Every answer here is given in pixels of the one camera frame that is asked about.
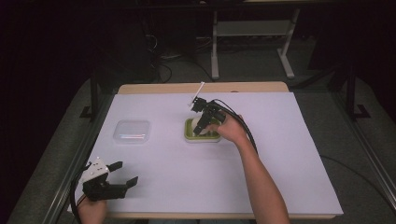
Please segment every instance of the white stick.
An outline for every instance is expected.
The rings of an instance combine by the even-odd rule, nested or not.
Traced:
[[[201,82],[201,86],[199,87],[198,91],[195,93],[195,95],[192,97],[191,102],[188,104],[188,106],[192,105],[192,102],[194,102],[195,97],[197,97],[198,93],[201,91],[201,88],[205,85],[204,82]]]

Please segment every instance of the person's right arm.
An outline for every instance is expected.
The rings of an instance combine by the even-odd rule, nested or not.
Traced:
[[[257,223],[290,223],[282,195],[238,121],[227,115],[220,126],[211,124],[206,128],[217,131],[225,139],[234,142],[238,148]]]

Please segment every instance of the wooden table edge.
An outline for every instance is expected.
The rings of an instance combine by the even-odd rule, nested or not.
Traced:
[[[331,219],[332,214],[289,214],[290,219]],[[107,213],[107,217],[135,219],[254,219],[251,213]]]
[[[118,94],[196,93],[201,83],[126,84]],[[201,92],[289,92],[284,82],[216,82],[206,83]]]

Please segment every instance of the green tray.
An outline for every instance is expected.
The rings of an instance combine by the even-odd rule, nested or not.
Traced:
[[[195,134],[191,127],[193,119],[187,119],[184,125],[184,137],[187,142],[198,143],[198,142],[218,142],[221,138],[215,131],[209,131],[205,134]],[[220,125],[220,122],[216,119],[212,119],[210,123]]]

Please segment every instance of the white tabletop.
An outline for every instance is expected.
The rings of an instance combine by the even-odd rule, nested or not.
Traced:
[[[253,218],[242,163],[235,146],[187,143],[184,122],[197,116],[187,104],[193,94],[118,94],[89,161],[123,161],[109,174],[111,184],[139,176],[125,199],[110,200],[115,217]],[[243,115],[259,155],[281,191],[290,217],[343,214],[293,93],[201,93],[220,99]],[[121,145],[113,139],[123,119],[150,122],[144,144]]]

